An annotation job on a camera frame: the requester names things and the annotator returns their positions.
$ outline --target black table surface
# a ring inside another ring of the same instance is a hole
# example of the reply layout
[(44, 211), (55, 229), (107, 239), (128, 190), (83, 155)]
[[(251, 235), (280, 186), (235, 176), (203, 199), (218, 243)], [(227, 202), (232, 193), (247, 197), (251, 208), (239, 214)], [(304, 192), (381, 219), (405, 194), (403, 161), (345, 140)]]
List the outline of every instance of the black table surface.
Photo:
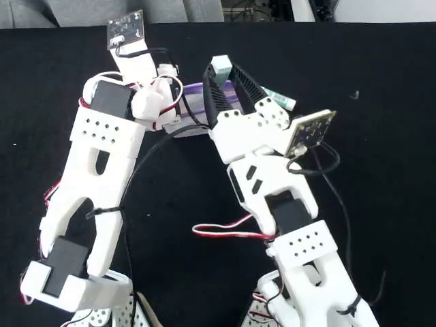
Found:
[[(300, 113), (337, 110), (327, 141), (342, 164), (331, 179), (351, 217), (356, 288), (370, 300), (387, 269), (374, 308), (380, 324), (434, 324), (436, 24), (151, 25), (146, 40), (175, 53), (186, 82), (199, 82), (213, 55), (228, 54), (262, 85), (297, 99)], [(58, 326), (70, 315), (21, 305), (18, 275), (37, 255), (42, 194), (62, 174), (82, 86), (116, 66), (104, 27), (0, 31), (0, 44), (2, 326)], [(160, 137), (147, 134), (140, 157)], [(309, 183), (343, 256), (338, 202), (322, 178)], [(208, 137), (160, 150), (137, 176), (126, 210), (136, 287), (161, 322), (237, 326), (257, 279), (274, 266), (260, 241), (191, 233), (195, 223), (244, 213)], [(83, 212), (68, 231), (88, 241), (94, 232)], [(112, 267), (127, 273), (121, 241)]]

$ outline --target black cable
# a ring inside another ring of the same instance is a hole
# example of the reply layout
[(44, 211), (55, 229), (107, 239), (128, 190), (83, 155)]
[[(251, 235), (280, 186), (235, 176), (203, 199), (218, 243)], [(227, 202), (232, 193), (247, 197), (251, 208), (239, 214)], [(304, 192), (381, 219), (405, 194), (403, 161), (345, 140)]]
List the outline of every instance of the black cable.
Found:
[[(316, 150), (312, 149), (312, 153), (313, 153), (313, 157), (315, 158), (315, 163), (316, 163), (316, 166), (318, 167), (318, 170), (319, 171), (324, 170), (322, 165), (321, 165), (321, 161), (318, 157), (318, 154), (316, 153)], [(353, 281), (353, 277), (352, 277), (352, 226), (351, 226), (351, 222), (349, 220), (348, 210), (347, 210), (347, 207), (345, 206), (344, 201), (342, 200), (341, 195), (337, 191), (336, 187), (334, 187), (331, 180), (327, 177), (326, 173), (323, 173), (322, 176), (324, 177), (324, 180), (326, 181), (327, 185), (332, 190), (334, 196), (338, 200), (339, 206), (341, 207), (341, 210), (343, 213), (343, 217), (345, 220), (345, 228), (346, 228), (346, 233), (347, 233), (347, 238), (345, 241), (345, 265), (347, 267), (348, 275), (349, 275), (350, 279)]]
[(381, 274), (380, 285), (377, 295), (374, 297), (374, 300), (368, 301), (368, 304), (371, 305), (372, 307), (374, 307), (382, 299), (383, 292), (384, 292), (384, 284), (386, 283), (386, 274), (387, 271), (383, 270), (383, 273)]
[(121, 201), (120, 201), (120, 212), (121, 212), (121, 216), (123, 218), (123, 223), (124, 223), (124, 228), (123, 228), (123, 235), (124, 235), (124, 243), (125, 243), (125, 251), (126, 251), (126, 256), (127, 256), (127, 261), (129, 264), (129, 272), (130, 272), (130, 279), (131, 279), (131, 284), (132, 284), (132, 291), (133, 291), (133, 305), (132, 305), (132, 309), (131, 309), (131, 327), (134, 327), (134, 322), (135, 322), (135, 312), (136, 312), (136, 291), (135, 291), (135, 283), (134, 283), (134, 268), (133, 268), (133, 263), (131, 260), (131, 249), (130, 249), (130, 239), (129, 239), (129, 222), (128, 219), (126, 218), (126, 215), (124, 214), (124, 202), (125, 202), (125, 198), (127, 195), (127, 192), (129, 191), (131, 182), (133, 181), (135, 175), (138, 173), (139, 169), (146, 163), (146, 161), (151, 157), (151, 155), (156, 152), (161, 146), (165, 145), (168, 141), (170, 141), (171, 139), (173, 139), (173, 137), (185, 132), (185, 131), (189, 131), (192, 129), (197, 129), (197, 128), (204, 128), (207, 129), (208, 127), (201, 124), (201, 125), (188, 125), (188, 126), (184, 126), (182, 128), (179, 128), (178, 130), (170, 133), (170, 134), (166, 134), (163, 138), (161, 138), (159, 141), (157, 141), (145, 154), (145, 156), (141, 159), (141, 161), (139, 162), (139, 164), (135, 167), (134, 171), (132, 172), (132, 174), (130, 175), (129, 180), (126, 183), (126, 186), (124, 188), (124, 193), (123, 196), (121, 197)]
[(339, 164), (341, 163), (341, 156), (337, 153), (336, 150), (334, 150), (330, 145), (328, 145), (324, 141), (321, 142), (320, 146), (322, 148), (324, 148), (330, 155), (332, 155), (334, 157), (334, 161), (330, 166), (328, 166), (326, 168), (319, 168), (318, 167), (318, 170), (291, 169), (290, 166), (294, 161), (289, 160), (289, 162), (286, 165), (287, 171), (291, 172), (292, 174), (300, 174), (300, 175), (304, 175), (304, 176), (308, 176), (308, 177), (313, 177), (313, 176), (324, 175), (324, 174), (327, 174), (327, 173), (335, 170), (339, 166)]
[(283, 282), (283, 278), (281, 278), (281, 275), (280, 275), (280, 270), (278, 270), (278, 272), (279, 272), (279, 276), (280, 276), (280, 280), (281, 280), (281, 286), (280, 286), (280, 289), (279, 289), (279, 292), (277, 293), (277, 294), (275, 294), (272, 298), (269, 298), (268, 299), (268, 301), (266, 301), (266, 303), (265, 303), (265, 309), (266, 309), (266, 312), (268, 312), (268, 314), (271, 316), (271, 318), (272, 318), (272, 320), (274, 320), (275, 321), (275, 323), (278, 325), (278, 327), (283, 327), (276, 319), (275, 319), (275, 317), (274, 317), (274, 315), (272, 315), (271, 314), (271, 312), (270, 312), (270, 309), (269, 309), (269, 304), (270, 304), (270, 302), (272, 301), (272, 300), (274, 300), (275, 298), (277, 298), (278, 296), (280, 296), (282, 293), (283, 293), (283, 290), (285, 289), (285, 283)]

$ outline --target circuit board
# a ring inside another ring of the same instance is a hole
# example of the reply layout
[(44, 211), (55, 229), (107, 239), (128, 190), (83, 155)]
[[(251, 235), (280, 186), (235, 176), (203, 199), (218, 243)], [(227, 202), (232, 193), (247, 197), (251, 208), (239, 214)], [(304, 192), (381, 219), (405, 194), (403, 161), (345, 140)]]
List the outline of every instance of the circuit board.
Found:
[(144, 38), (144, 14), (142, 10), (108, 21), (108, 50), (121, 44), (129, 44)]
[(294, 127), (295, 132), (286, 157), (295, 157), (295, 151), (304, 146), (309, 149), (320, 145), (335, 114), (335, 111), (323, 110), (316, 114), (294, 119), (291, 127)]

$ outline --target cable tie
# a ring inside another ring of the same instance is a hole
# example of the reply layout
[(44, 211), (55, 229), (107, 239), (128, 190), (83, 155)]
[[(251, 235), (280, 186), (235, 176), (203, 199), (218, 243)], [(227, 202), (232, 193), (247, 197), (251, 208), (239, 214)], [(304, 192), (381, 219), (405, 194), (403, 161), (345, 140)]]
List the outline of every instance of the cable tie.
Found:
[(346, 310), (336, 311), (336, 312), (339, 313), (340, 315), (352, 315), (352, 317), (354, 317), (356, 315), (357, 306), (358, 306), (361, 299), (362, 299), (362, 297), (358, 294), (357, 298), (353, 301), (352, 304), (350, 304), (348, 306), (348, 308)]
[(113, 208), (96, 208), (87, 213), (85, 216), (86, 219), (94, 218), (94, 216), (101, 215), (102, 213), (113, 213), (115, 211), (121, 211), (123, 209), (122, 206), (114, 206)]

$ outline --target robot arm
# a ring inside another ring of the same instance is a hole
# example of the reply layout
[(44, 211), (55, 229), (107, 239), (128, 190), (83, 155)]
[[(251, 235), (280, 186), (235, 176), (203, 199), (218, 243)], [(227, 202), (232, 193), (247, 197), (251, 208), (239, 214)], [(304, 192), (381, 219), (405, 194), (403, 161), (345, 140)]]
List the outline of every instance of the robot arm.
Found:
[[(276, 236), (267, 254), (274, 259), (289, 294), (278, 293), (272, 275), (258, 289), (283, 327), (378, 326), (359, 297), (337, 254), (324, 220), (315, 221), (316, 201), (294, 161), (321, 144), (335, 114), (323, 110), (292, 119), (230, 60), (213, 59), (204, 73), (204, 101), (211, 139), (225, 164), (240, 205), (262, 233)], [(234, 110), (220, 89), (232, 81), (243, 107)]]
[[(123, 80), (109, 78), (113, 72), (108, 72), (85, 84), (63, 176), (40, 224), (42, 260), (30, 263), (21, 283), (23, 294), (67, 311), (113, 308), (132, 290), (128, 277), (109, 270), (123, 225), (119, 206), (145, 131), (175, 123), (178, 116), (170, 88), (178, 81), (176, 72), (167, 68), (156, 78), (150, 54), (119, 56), (147, 49), (143, 28), (142, 12), (109, 22), (109, 48), (120, 68), (115, 74)], [(102, 174), (95, 169), (100, 151), (109, 153)], [(87, 198), (97, 209), (92, 249), (65, 237)]]

